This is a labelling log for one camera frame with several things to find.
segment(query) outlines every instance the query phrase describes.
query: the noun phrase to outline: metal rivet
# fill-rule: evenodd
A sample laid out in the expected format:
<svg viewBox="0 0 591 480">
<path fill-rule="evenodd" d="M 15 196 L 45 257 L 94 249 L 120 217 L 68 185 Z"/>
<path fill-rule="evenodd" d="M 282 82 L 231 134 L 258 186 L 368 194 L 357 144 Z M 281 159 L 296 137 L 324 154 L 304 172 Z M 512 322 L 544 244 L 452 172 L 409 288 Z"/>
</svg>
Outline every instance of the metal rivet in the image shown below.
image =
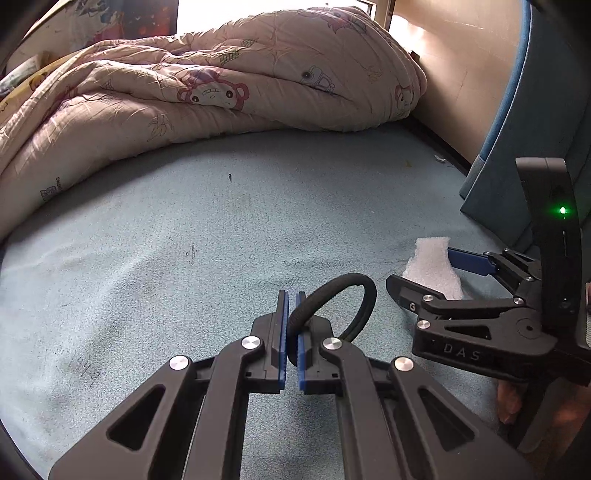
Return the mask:
<svg viewBox="0 0 591 480">
<path fill-rule="evenodd" d="M 168 362 L 168 365 L 173 370 L 182 370 L 184 368 L 187 368 L 188 364 L 189 359 L 184 355 L 174 356 L 170 359 L 170 362 Z"/>
<path fill-rule="evenodd" d="M 254 350 L 261 344 L 261 339 L 254 335 L 249 335 L 248 337 L 244 337 L 241 343 L 246 350 Z"/>
<path fill-rule="evenodd" d="M 327 350 L 338 350 L 343 346 L 343 342 L 336 337 L 328 337 L 322 341 L 322 346 Z"/>
<path fill-rule="evenodd" d="M 400 356 L 394 361 L 394 366 L 396 367 L 396 370 L 408 372 L 413 369 L 414 363 L 410 358 Z"/>
</svg>

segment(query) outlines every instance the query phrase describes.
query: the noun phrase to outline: black cable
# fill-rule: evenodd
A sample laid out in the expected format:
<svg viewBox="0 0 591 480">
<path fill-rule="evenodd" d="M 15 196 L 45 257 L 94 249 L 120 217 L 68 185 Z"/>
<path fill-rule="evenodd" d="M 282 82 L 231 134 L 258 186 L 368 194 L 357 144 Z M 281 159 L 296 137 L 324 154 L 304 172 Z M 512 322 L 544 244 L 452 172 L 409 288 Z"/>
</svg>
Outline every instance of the black cable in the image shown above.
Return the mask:
<svg viewBox="0 0 591 480">
<path fill-rule="evenodd" d="M 367 275 L 361 273 L 347 273 L 340 277 L 336 277 L 317 288 L 309 297 L 306 297 L 293 312 L 291 312 L 290 318 L 287 320 L 286 347 L 287 356 L 293 365 L 297 366 L 297 336 L 301 332 L 302 327 L 331 299 L 336 297 L 346 288 L 356 285 L 362 285 L 364 289 L 361 307 L 359 307 L 355 318 L 351 321 L 349 326 L 339 335 L 341 340 L 352 342 L 368 322 L 369 317 L 374 310 L 375 300 L 378 296 L 374 281 Z"/>
</svg>

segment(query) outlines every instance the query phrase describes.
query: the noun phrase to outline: wall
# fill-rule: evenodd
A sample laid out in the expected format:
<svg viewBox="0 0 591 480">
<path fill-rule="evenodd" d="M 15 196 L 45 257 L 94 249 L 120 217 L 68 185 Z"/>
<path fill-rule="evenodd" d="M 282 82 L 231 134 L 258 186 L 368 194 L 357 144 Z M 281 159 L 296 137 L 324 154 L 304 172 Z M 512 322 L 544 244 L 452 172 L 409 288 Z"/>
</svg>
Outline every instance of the wall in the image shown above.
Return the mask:
<svg viewBox="0 0 591 480">
<path fill-rule="evenodd" d="M 397 0 L 394 15 L 390 33 L 427 74 L 414 115 L 472 162 L 511 75 L 521 0 Z"/>
</svg>

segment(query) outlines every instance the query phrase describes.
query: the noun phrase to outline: cartoon print fabric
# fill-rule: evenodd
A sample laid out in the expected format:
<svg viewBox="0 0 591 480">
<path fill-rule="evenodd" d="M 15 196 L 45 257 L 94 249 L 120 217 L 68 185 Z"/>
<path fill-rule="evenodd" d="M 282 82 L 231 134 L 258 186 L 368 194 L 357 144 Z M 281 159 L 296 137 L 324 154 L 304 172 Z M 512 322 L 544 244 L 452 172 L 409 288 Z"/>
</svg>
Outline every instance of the cartoon print fabric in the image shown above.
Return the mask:
<svg viewBox="0 0 591 480">
<path fill-rule="evenodd" d="M 408 116 L 427 87 L 354 7 L 100 41 L 38 80 L 0 112 L 0 239 L 111 161 L 220 134 L 376 127 Z"/>
</svg>

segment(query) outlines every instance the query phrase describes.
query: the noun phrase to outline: white sponge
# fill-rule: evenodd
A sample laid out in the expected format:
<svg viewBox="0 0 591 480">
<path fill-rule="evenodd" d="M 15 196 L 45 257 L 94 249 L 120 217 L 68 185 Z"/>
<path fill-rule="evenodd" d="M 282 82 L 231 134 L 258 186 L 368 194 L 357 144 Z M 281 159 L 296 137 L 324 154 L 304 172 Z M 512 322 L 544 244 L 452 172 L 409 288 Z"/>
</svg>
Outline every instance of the white sponge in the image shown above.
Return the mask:
<svg viewBox="0 0 591 480">
<path fill-rule="evenodd" d="M 448 236 L 417 238 L 417 247 L 402 275 L 407 280 L 440 291 L 448 300 L 463 297 L 460 278 L 447 257 Z"/>
</svg>

